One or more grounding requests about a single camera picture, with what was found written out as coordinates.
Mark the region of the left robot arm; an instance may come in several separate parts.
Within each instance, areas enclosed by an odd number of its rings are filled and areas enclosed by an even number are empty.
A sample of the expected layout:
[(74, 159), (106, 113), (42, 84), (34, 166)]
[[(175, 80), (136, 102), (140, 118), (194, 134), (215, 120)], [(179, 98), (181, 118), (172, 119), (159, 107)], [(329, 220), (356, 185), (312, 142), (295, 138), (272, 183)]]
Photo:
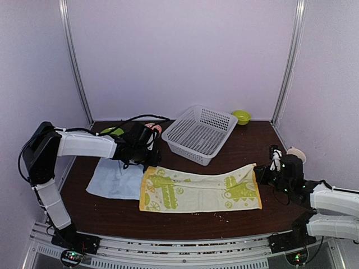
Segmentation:
[(157, 166), (162, 158), (154, 145), (160, 137), (159, 123), (149, 127), (140, 122), (141, 118), (130, 118), (100, 132), (84, 127), (61, 128), (44, 121), (22, 146), (17, 159), (19, 175), (34, 191), (54, 228), (54, 237), (67, 248), (75, 249), (87, 238), (78, 233), (61, 197), (56, 183), (58, 160), (92, 157), (119, 160), (125, 168)]

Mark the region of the green crocodile pattern towel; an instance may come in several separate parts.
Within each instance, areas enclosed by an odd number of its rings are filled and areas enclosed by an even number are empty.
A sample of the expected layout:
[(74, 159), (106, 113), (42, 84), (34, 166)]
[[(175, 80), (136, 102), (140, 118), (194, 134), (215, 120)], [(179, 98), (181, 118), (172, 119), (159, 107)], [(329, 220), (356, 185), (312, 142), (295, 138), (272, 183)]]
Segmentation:
[(150, 166), (141, 181), (139, 210), (165, 214), (261, 210), (255, 166), (218, 175)]

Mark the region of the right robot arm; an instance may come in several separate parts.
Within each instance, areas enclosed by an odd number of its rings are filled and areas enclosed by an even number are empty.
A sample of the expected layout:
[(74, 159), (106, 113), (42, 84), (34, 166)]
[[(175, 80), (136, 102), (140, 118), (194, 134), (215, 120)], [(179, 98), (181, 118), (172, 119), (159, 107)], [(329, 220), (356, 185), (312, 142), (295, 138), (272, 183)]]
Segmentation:
[(275, 152), (272, 163), (254, 167), (254, 173), (258, 184), (273, 187), (307, 209), (290, 232), (269, 238), (273, 252), (307, 246), (318, 236), (358, 242), (358, 191), (304, 179), (303, 162), (292, 154), (280, 157)]

